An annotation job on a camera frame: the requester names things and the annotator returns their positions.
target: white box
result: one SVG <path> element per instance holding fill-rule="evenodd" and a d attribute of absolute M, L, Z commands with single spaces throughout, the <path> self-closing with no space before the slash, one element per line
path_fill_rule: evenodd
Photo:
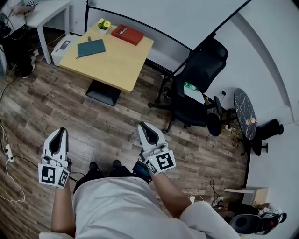
<path fill-rule="evenodd" d="M 79 40 L 80 36 L 68 34 L 56 45 L 54 50 L 51 53 L 53 62 L 56 66 L 60 66 L 60 61 L 72 47 Z"/>

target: green notebook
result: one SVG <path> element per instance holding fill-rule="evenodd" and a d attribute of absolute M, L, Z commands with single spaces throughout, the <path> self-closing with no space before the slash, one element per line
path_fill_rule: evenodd
<path fill-rule="evenodd" d="M 78 44 L 79 57 L 89 56 L 89 55 L 93 55 L 105 51 L 106 49 L 102 39 L 92 41 L 89 36 L 88 42 Z"/>

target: yellow flower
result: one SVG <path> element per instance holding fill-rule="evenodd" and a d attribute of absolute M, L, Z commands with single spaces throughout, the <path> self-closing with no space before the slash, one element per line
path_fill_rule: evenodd
<path fill-rule="evenodd" d="M 105 21 L 104 22 L 104 27 L 108 28 L 111 26 L 111 22 L 110 21 Z"/>

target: black shoe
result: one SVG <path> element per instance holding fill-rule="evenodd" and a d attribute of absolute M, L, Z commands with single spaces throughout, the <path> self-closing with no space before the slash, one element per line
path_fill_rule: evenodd
<path fill-rule="evenodd" d="M 96 162 L 91 162 L 89 164 L 89 170 L 90 171 L 99 171 L 100 169 L 99 169 L 99 167 L 98 167 L 98 165 L 97 165 Z"/>
<path fill-rule="evenodd" d="M 113 162 L 113 169 L 121 167 L 121 161 L 118 159 L 114 160 Z"/>

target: marble tabletop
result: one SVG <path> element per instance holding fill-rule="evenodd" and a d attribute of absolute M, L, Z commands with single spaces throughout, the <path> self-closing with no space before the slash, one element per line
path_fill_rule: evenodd
<path fill-rule="evenodd" d="M 243 134 L 249 140 L 254 139 L 256 135 L 257 123 L 247 125 L 246 120 L 255 118 L 256 114 L 254 113 L 254 109 L 249 97 L 240 88 L 236 89 L 234 92 L 234 104 L 235 104 L 235 111 L 237 114 L 237 118 Z"/>

